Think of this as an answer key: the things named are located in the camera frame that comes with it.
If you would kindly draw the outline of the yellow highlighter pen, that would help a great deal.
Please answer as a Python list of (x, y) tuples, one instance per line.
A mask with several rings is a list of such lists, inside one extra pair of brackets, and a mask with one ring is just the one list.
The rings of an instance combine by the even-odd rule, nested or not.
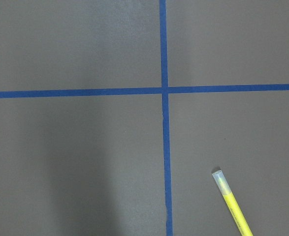
[(217, 170), (212, 176), (224, 198), (224, 201), (233, 217), (233, 220), (242, 236), (253, 236), (253, 233), (242, 213), (242, 210), (222, 172)]

